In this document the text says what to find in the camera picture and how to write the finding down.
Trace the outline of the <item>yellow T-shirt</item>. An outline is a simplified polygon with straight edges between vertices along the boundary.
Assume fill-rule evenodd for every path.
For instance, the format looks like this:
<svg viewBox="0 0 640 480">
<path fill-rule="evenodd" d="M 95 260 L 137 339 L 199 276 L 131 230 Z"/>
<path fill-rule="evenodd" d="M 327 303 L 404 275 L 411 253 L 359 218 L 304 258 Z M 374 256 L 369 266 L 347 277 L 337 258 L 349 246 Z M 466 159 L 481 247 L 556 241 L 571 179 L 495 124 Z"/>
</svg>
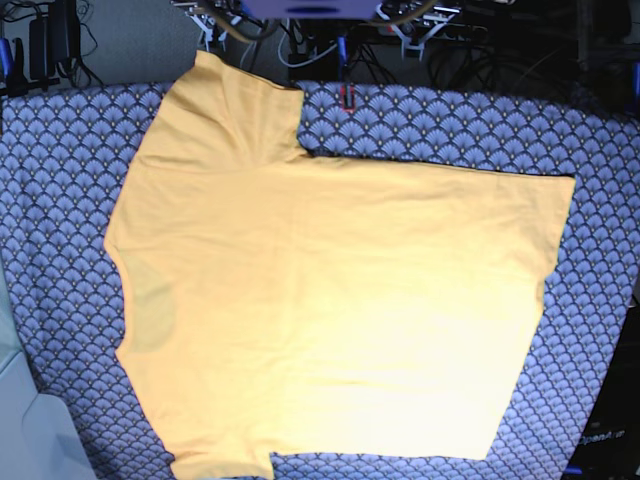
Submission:
<svg viewBox="0 0 640 480">
<path fill-rule="evenodd" d="M 116 355 L 173 475 L 269 479 L 275 453 L 484 459 L 574 180 L 313 157 L 302 104 L 198 53 L 111 215 Z"/>
</svg>

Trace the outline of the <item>red-framed black clip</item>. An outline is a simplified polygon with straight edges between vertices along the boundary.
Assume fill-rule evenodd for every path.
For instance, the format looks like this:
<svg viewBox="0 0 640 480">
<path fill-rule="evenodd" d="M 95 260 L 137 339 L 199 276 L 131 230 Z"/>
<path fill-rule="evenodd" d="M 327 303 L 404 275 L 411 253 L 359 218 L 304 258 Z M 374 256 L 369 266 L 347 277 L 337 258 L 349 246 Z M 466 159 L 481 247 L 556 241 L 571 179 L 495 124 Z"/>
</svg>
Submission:
<svg viewBox="0 0 640 480">
<path fill-rule="evenodd" d="M 341 108 L 348 113 L 353 113 L 356 109 L 355 89 L 352 84 L 340 85 Z"/>
</svg>

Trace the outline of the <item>black power strip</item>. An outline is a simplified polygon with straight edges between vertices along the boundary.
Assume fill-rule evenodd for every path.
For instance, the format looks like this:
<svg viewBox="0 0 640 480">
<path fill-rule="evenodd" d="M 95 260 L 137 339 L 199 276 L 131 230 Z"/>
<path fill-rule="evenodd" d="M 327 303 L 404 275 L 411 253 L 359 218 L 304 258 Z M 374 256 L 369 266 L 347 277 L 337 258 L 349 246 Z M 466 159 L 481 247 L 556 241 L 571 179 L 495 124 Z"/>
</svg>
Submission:
<svg viewBox="0 0 640 480">
<path fill-rule="evenodd" d="M 375 27 L 359 23 L 356 30 L 371 38 L 409 45 L 419 45 L 429 40 L 481 42 L 489 39 L 487 27 L 459 22 L 425 21 L 396 27 Z"/>
</svg>

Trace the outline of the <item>purple box at top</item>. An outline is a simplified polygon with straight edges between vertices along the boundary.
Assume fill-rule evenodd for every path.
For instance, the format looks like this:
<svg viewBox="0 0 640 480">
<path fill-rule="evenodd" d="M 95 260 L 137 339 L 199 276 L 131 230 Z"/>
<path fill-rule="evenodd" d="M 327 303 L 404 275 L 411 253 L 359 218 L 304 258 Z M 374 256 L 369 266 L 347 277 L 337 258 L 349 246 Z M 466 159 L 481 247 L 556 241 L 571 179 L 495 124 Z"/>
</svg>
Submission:
<svg viewBox="0 0 640 480">
<path fill-rule="evenodd" d="M 378 0 L 244 0 L 242 5 L 257 18 L 369 19 Z"/>
</svg>

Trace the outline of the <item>blue fan-patterned tablecloth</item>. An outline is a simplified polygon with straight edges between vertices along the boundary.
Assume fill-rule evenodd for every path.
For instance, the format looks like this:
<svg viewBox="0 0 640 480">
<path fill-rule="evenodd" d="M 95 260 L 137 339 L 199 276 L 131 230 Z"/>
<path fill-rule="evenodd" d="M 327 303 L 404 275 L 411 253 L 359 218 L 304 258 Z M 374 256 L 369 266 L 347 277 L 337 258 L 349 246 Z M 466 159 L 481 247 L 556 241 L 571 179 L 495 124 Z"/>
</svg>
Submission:
<svg viewBox="0 0 640 480">
<path fill-rule="evenodd" d="M 318 154 L 427 160 L 576 178 L 545 314 L 488 456 L 277 456 L 280 479 L 557 479 L 590 416 L 639 273 L 639 126 L 548 102 L 360 86 L 348 113 L 305 83 L 300 143 Z M 6 101 L 1 257 L 39 390 L 63 400 L 100 479 L 168 479 L 164 449 L 119 365 L 120 278 L 103 238 L 163 84 Z"/>
</svg>

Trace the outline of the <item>black clamp at upper left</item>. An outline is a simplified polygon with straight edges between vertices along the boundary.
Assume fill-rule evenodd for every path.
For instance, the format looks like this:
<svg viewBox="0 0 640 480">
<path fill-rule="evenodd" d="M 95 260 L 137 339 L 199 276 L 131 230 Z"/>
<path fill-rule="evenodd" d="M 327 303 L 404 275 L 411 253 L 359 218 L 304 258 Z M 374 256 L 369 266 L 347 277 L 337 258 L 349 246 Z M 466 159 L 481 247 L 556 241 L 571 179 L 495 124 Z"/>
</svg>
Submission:
<svg viewBox="0 0 640 480">
<path fill-rule="evenodd" d="M 24 47 L 22 40 L 15 38 L 13 43 L 1 38 L 1 96 L 16 98 L 27 95 L 33 90 L 47 91 L 58 85 L 58 78 L 29 81 L 24 74 Z"/>
</svg>

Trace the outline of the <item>white furniture at lower left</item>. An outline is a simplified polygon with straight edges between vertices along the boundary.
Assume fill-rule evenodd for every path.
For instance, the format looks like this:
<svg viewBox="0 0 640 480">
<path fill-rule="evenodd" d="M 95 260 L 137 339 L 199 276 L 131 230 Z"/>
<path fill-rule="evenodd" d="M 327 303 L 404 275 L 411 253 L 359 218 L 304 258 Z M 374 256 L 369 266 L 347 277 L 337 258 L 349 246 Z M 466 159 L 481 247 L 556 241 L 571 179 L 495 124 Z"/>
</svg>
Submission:
<svg viewBox="0 0 640 480">
<path fill-rule="evenodd" d="M 94 479 L 66 404 L 40 393 L 1 282 L 1 477 Z"/>
</svg>

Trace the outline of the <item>black OpenArm case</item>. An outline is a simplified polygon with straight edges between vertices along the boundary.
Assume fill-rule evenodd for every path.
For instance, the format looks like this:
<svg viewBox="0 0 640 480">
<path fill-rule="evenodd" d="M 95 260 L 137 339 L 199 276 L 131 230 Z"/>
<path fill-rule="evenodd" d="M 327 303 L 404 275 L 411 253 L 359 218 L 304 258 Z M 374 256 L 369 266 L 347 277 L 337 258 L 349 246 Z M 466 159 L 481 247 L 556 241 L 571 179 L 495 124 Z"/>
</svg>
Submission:
<svg viewBox="0 0 640 480">
<path fill-rule="evenodd" d="M 639 477 L 639 308 L 627 313 L 566 479 Z"/>
</svg>

